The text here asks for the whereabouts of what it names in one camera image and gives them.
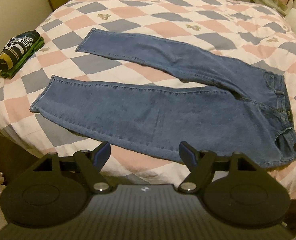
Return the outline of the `striped folded shirt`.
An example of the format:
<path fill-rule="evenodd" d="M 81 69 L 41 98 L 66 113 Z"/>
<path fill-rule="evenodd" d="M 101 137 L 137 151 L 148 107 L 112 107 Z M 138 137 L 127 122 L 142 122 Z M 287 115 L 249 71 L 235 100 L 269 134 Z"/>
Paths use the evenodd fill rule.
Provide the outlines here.
<path fill-rule="evenodd" d="M 35 30 L 12 37 L 0 53 L 0 70 L 12 69 L 36 44 L 39 38 L 40 34 Z"/>

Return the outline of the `blue denim jeans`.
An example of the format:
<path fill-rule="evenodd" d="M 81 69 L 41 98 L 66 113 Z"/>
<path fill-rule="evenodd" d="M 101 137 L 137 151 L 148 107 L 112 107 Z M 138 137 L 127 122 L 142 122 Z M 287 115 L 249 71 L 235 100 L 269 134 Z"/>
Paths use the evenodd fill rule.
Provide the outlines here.
<path fill-rule="evenodd" d="M 242 152 L 271 168 L 296 159 L 282 75 L 184 42 L 92 29 L 78 51 L 161 70 L 194 88 L 52 76 L 31 111 L 72 132 L 170 161 L 179 144 L 220 156 Z"/>

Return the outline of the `pink grey checkered quilt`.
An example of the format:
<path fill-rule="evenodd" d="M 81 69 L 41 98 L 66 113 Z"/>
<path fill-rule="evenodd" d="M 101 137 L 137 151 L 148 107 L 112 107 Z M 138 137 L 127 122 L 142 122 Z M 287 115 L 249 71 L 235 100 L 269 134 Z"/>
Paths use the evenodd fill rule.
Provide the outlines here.
<path fill-rule="evenodd" d="M 29 110 L 53 75 L 189 87 L 159 70 L 76 52 L 92 28 L 186 42 L 282 74 L 296 129 L 296 35 L 274 10 L 233 0 L 70 0 L 38 27 L 45 46 L 14 78 L 0 77 L 0 135 L 36 157 L 51 151 L 71 155 L 98 145 Z"/>

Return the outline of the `green folded garment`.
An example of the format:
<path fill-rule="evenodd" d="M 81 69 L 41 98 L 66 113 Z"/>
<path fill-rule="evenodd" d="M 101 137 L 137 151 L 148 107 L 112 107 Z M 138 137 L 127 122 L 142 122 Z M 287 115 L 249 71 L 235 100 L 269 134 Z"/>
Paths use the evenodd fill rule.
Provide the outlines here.
<path fill-rule="evenodd" d="M 31 48 L 27 50 L 27 52 L 17 61 L 17 63 L 10 70 L 2 70 L 1 77 L 2 78 L 13 78 L 14 75 L 23 67 L 23 65 L 28 61 L 28 59 L 34 55 L 38 50 L 40 50 L 45 45 L 44 38 L 39 37 L 39 39 L 33 43 Z"/>

